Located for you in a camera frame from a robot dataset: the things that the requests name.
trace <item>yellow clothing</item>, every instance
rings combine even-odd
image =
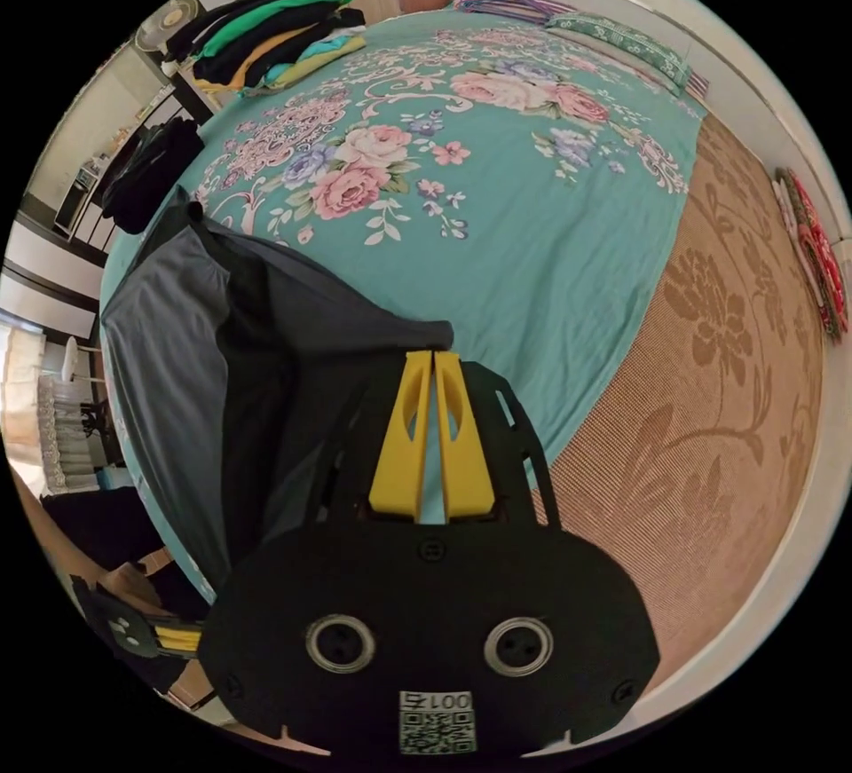
[[[294,63],[286,72],[282,72],[270,85],[270,90],[282,90],[296,81],[301,81],[306,75],[311,72],[316,72],[332,60],[337,60],[345,54],[351,54],[353,51],[363,48],[367,43],[362,36],[353,36],[346,45],[341,45],[340,48],[333,51],[324,51],[321,54],[314,54],[304,60],[299,60]]]
[[[276,48],[278,45],[285,43],[287,40],[292,39],[294,36],[299,36],[299,34],[303,34],[306,30],[311,30],[312,28],[317,27],[316,25],[310,25],[308,28],[299,28],[298,30],[289,30],[286,34],[278,34],[277,36],[273,36],[270,39],[267,39],[265,43],[260,43],[241,63],[240,68],[233,74],[233,78],[231,82],[227,85],[219,84],[219,83],[210,83],[210,81],[205,81],[203,78],[195,78],[195,85],[205,92],[221,92],[222,90],[241,90],[246,85],[246,73],[249,70],[249,67],[255,60],[262,58],[268,51],[271,51],[273,48]]]

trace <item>green shirt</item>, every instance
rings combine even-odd
[[[238,36],[247,33],[251,28],[256,28],[262,21],[275,15],[276,12],[287,10],[289,7],[304,7],[306,4],[319,4],[326,1],[348,4],[351,0],[277,0],[271,1],[269,4],[262,4],[255,10],[245,12],[233,21],[229,21],[206,42],[198,56],[199,58],[213,57]]]

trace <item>folded clothes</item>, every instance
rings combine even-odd
[[[165,59],[183,62],[187,57],[191,57],[195,51],[201,50],[206,39],[202,40],[197,48],[193,48],[193,44],[201,33],[206,32],[223,17],[231,14],[242,15],[244,12],[248,12],[260,4],[265,4],[267,1],[270,0],[236,0],[202,13],[197,19],[193,19],[189,24],[184,25],[174,36],[166,41]]]
[[[275,0],[268,4],[261,4],[259,7],[243,13],[233,21],[220,28],[199,51],[199,57],[213,57],[232,43],[238,36],[247,33],[251,28],[256,28],[262,21],[274,16],[282,10],[291,10],[296,7],[303,7],[307,4],[323,4],[333,3],[338,6],[348,4],[351,0]]]
[[[819,284],[817,283],[817,277],[814,275],[813,267],[805,255],[804,249],[801,247],[801,243],[799,241],[799,226],[796,223],[796,217],[793,213],[793,205],[790,203],[790,197],[787,195],[783,182],[779,183],[777,181],[773,181],[772,189],[775,191],[775,197],[778,201],[778,207],[781,210],[781,217],[784,219],[787,234],[790,235],[790,242],[793,244],[793,251],[799,259],[801,269],[808,279],[808,284],[810,285],[810,290],[814,295],[816,304],[822,307],[824,304],[823,295],[819,289]]]
[[[313,44],[328,39],[334,30],[362,27],[364,21],[364,13],[361,10],[352,10],[349,7],[339,10],[334,22],[328,23],[331,29],[323,35],[312,35],[310,41],[307,34],[301,35],[298,40],[294,39],[291,43],[279,45],[257,58],[246,72],[246,85],[253,87],[260,84],[264,75],[277,63],[296,63]]]
[[[346,54],[352,54],[353,51],[358,51],[359,49],[364,48],[365,45],[367,45],[367,43],[364,41],[363,36],[353,36],[342,48],[338,48],[336,51],[326,51],[324,54],[314,54],[308,59],[300,60],[298,63],[294,63],[293,66],[279,75],[274,83],[271,83],[268,86],[247,88],[242,91],[242,95],[262,96],[271,92],[285,90],[297,81],[301,81],[311,72],[316,72],[317,69],[321,69],[331,63],[332,60],[337,60]]]
[[[271,51],[274,48],[279,48],[283,44],[289,42],[289,40],[294,39],[295,37],[307,33],[311,31],[311,28],[302,28],[301,30],[289,30],[285,34],[278,34],[277,36],[273,36],[270,39],[267,39],[266,42],[260,43],[240,64],[240,67],[234,72],[231,81],[227,84],[218,84],[212,83],[210,81],[205,80],[204,78],[196,78],[195,85],[200,87],[202,90],[206,92],[219,92],[221,90],[241,90],[246,85],[246,72],[248,72],[249,67],[260,57],[263,57],[268,51]]]
[[[824,267],[825,273],[830,282],[834,305],[840,315],[840,320],[843,324],[843,331],[846,332],[846,297],[843,288],[843,278],[840,275],[840,265],[838,264],[837,258],[834,257],[831,242],[828,240],[828,235],[825,234],[825,229],[817,216],[817,210],[814,208],[813,202],[811,202],[807,191],[795,172],[793,172],[793,170],[788,170],[788,172],[790,173],[790,178],[793,180],[796,192],[799,194],[801,204],[805,209],[810,231],[814,235],[814,240],[816,241],[818,248],[820,262]]]
[[[324,54],[326,51],[336,51],[338,48],[342,48],[346,45],[346,42],[351,36],[356,36],[364,30],[364,28],[340,28],[339,30],[333,30],[325,39],[318,43],[314,43],[313,45],[309,45],[302,52],[302,55],[296,63],[300,60],[306,60],[309,57],[313,57],[315,54]],[[279,75],[282,75],[292,66],[292,63],[277,63],[266,73],[263,83],[269,85],[277,80]]]
[[[816,209],[801,182],[792,170],[777,170],[777,180],[782,188],[781,202],[789,202],[796,223],[796,244],[807,262],[805,272],[816,282],[816,301],[820,317],[828,335],[839,341],[848,332],[846,298],[840,268],[831,245],[817,216]]]
[[[282,10],[262,21],[256,28],[239,36],[215,56],[197,59],[193,63],[193,77],[203,78],[210,83],[229,83],[246,57],[260,43],[289,30],[305,30],[314,25],[325,25],[325,28],[314,28],[315,32],[310,34],[310,38],[302,46],[307,48],[311,43],[324,39],[331,30],[338,27],[335,22],[328,23],[337,12],[337,4],[333,2],[307,4],[304,7],[296,7],[294,10]]]

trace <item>gray cloth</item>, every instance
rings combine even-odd
[[[448,349],[453,330],[397,318],[298,252],[185,211],[166,209],[101,325],[151,494],[218,588],[231,519],[255,515],[259,497],[258,541],[299,526],[355,387],[389,355]]]

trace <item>stack of folded clothes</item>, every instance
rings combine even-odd
[[[177,116],[153,126],[105,190],[101,199],[104,217],[112,218],[127,234],[141,234],[203,148],[193,120]]]
[[[848,332],[843,279],[831,244],[801,181],[792,170],[777,170],[772,183],[787,231],[810,286],[823,327],[834,342]]]
[[[166,43],[166,60],[192,59],[196,84],[211,93],[266,88],[270,70],[295,69],[279,89],[333,59],[319,59],[322,55],[333,52],[339,57],[363,47],[363,38],[355,34],[364,27],[364,14],[346,8],[350,1],[239,0],[225,4],[172,36]],[[313,59],[310,67],[307,59]]]

